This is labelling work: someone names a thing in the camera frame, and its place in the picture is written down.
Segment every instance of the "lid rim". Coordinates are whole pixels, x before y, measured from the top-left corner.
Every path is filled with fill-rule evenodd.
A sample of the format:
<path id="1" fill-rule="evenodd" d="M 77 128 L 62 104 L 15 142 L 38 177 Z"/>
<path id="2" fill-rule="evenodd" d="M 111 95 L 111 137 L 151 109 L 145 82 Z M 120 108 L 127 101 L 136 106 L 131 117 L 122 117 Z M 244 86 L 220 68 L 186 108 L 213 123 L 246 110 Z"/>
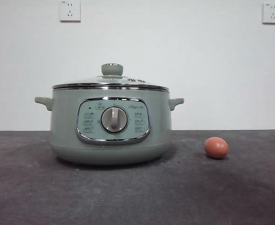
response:
<path id="1" fill-rule="evenodd" d="M 148 85 L 148 84 L 126 84 L 126 83 L 65 83 L 52 86 L 52 89 L 58 88 L 76 88 L 76 87 L 128 87 L 128 88 L 149 88 L 167 90 L 163 86 Z"/>

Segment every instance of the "button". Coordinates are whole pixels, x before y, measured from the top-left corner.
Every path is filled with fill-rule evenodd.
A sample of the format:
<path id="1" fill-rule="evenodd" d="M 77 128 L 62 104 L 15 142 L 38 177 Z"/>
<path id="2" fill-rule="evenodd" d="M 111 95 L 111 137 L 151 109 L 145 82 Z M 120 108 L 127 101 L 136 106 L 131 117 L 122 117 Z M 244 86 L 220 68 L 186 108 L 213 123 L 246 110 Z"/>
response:
<path id="1" fill-rule="evenodd" d="M 86 118 L 86 119 L 94 118 L 94 113 L 93 112 L 85 112 L 84 118 Z"/>
<path id="2" fill-rule="evenodd" d="M 96 105 L 96 109 L 104 109 L 104 105 Z"/>
<path id="3" fill-rule="evenodd" d="M 94 127 L 85 127 L 84 128 L 84 133 L 93 133 L 94 132 Z"/>
<path id="4" fill-rule="evenodd" d="M 85 126 L 93 126 L 94 124 L 93 124 L 93 120 L 85 120 L 84 122 L 83 122 L 83 124 L 85 125 Z"/>
<path id="5" fill-rule="evenodd" d="M 137 113 L 135 112 L 135 113 L 134 113 L 134 117 L 135 117 L 135 118 L 144 118 L 144 117 L 145 117 L 145 114 L 143 114 L 143 113 L 141 113 L 141 112 L 137 112 Z"/>
<path id="6" fill-rule="evenodd" d="M 135 127 L 135 132 L 144 132 L 145 127 Z"/>
<path id="7" fill-rule="evenodd" d="M 143 119 L 135 120 L 135 125 L 145 125 L 145 121 Z"/>

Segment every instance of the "chrome trim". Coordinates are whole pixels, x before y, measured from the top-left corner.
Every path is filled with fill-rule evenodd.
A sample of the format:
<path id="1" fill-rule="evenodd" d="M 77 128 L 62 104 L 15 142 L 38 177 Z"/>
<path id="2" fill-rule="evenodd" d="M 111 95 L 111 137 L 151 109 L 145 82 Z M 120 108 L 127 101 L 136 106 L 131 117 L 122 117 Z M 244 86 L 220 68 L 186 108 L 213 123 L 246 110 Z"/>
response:
<path id="1" fill-rule="evenodd" d="M 128 84 L 128 83 L 65 83 L 52 86 L 52 89 L 58 88 L 77 88 L 77 87 L 121 87 L 121 88 L 147 88 L 169 90 L 166 87 L 147 85 L 147 84 Z"/>
<path id="2" fill-rule="evenodd" d="M 95 138 L 90 138 L 90 137 L 83 135 L 78 128 L 79 111 L 80 111 L 81 105 L 88 101 L 97 101 L 97 100 L 123 100 L 123 101 L 137 101 L 137 102 L 144 103 L 144 105 L 147 108 L 148 121 L 149 121 L 149 127 L 148 127 L 147 131 L 139 137 L 127 138 L 127 139 L 95 139 Z M 150 131 L 152 129 L 152 124 L 151 124 L 151 116 L 150 116 L 149 108 L 148 108 L 147 104 L 141 99 L 126 98 L 126 97 L 99 97 L 99 98 L 97 97 L 97 98 L 87 98 L 79 104 L 75 129 L 77 131 L 76 133 L 77 133 L 78 138 L 85 143 L 100 144 L 100 145 L 133 144 L 133 143 L 142 142 L 150 134 Z"/>
<path id="3" fill-rule="evenodd" d="M 150 91 L 161 91 L 161 92 L 167 92 L 169 93 L 168 90 L 163 90 L 163 89 L 154 89 L 154 88 L 137 88 L 137 87 L 72 87 L 72 88 L 56 88 L 53 90 L 150 90 Z"/>

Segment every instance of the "control panel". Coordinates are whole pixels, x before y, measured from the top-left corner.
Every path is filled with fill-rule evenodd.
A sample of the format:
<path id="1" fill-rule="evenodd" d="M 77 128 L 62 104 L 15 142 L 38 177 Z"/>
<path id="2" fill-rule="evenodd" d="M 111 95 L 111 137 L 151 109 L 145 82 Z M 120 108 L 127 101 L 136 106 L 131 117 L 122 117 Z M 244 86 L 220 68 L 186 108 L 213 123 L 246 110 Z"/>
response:
<path id="1" fill-rule="evenodd" d="M 144 140 L 151 123 L 148 108 L 140 99 L 90 98 L 79 106 L 76 129 L 87 143 L 128 144 Z"/>

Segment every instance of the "pot base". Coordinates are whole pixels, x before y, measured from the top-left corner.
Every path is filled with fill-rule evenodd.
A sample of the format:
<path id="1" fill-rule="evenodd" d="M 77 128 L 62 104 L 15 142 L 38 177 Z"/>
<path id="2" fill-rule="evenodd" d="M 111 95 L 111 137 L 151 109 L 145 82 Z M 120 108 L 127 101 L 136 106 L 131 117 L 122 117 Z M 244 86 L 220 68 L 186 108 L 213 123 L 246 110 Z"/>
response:
<path id="1" fill-rule="evenodd" d="M 162 156 L 169 144 L 134 149 L 90 150 L 51 145 L 53 152 L 66 161 L 88 165 L 125 165 L 149 161 Z"/>

